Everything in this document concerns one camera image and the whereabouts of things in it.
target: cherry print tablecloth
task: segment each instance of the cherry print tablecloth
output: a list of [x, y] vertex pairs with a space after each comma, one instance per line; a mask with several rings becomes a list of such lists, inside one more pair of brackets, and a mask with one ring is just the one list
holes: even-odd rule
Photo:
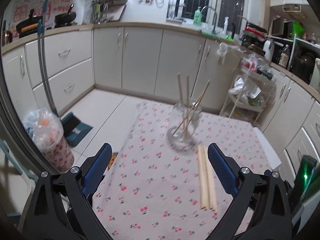
[[[196, 144], [176, 149], [166, 132], [172, 106], [143, 103], [129, 137], [93, 197], [92, 208], [114, 239], [204, 240], [230, 202], [215, 178], [217, 210], [201, 210], [196, 145], [212, 142], [239, 166], [270, 169], [250, 123], [203, 113]], [[248, 209], [238, 233], [252, 216]]]

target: glass jar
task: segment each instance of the glass jar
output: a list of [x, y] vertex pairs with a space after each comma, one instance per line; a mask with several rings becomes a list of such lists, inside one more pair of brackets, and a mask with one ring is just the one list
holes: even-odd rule
[[189, 142], [191, 140], [201, 119], [201, 107], [198, 106], [197, 109], [194, 107], [189, 113], [188, 118], [185, 121], [183, 120], [194, 104], [195, 102], [190, 100], [189, 107], [182, 101], [179, 101], [174, 105], [172, 112], [170, 113], [170, 122], [167, 132], [170, 141]]

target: black pot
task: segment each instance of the black pot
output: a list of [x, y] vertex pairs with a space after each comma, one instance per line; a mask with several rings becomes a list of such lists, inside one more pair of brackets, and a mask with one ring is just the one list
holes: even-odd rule
[[67, 13], [61, 13], [56, 15], [54, 18], [54, 23], [56, 25], [63, 25], [66, 23], [73, 22], [76, 19], [77, 15], [75, 12], [71, 12], [72, 8], [73, 8], [73, 4], [71, 4]]
[[16, 30], [18, 33], [21, 33], [21, 29], [23, 29], [24, 27], [36, 24], [39, 20], [42, 20], [42, 16], [33, 16], [34, 11], [34, 9], [31, 9], [29, 18], [17, 24]]

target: tile grout line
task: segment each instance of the tile grout line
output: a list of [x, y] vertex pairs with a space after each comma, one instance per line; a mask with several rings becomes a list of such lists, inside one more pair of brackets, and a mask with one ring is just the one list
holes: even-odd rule
[[121, 102], [117, 105], [117, 107], [112, 111], [112, 113], [108, 116], [108, 118], [104, 121], [104, 123], [101, 125], [101, 127], [99, 128], [99, 130], [96, 132], [96, 134], [92, 137], [92, 139], [90, 140], [90, 142], [88, 143], [88, 145], [86, 146], [86, 148], [84, 149], [83, 153], [85, 152], [85, 150], [87, 149], [87, 147], [89, 146], [89, 144], [92, 142], [92, 140], [94, 139], [94, 137], [97, 135], [97, 133], [100, 131], [100, 129], [102, 128], [102, 126], [104, 126], [104, 124], [106, 123], [106, 121], [110, 118], [110, 116], [114, 113], [114, 111], [118, 108], [118, 106], [123, 102], [123, 100], [127, 97], [127, 95], [125, 95], [125, 97], [121, 100]]

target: floor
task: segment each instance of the floor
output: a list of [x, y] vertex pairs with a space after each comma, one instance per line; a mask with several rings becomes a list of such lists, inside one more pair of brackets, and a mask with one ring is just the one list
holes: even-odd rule
[[73, 112], [81, 122], [93, 127], [72, 149], [74, 165], [81, 166], [106, 142], [113, 152], [119, 152], [137, 116], [137, 104], [146, 101], [149, 100], [94, 89], [72, 106], [65, 115]]

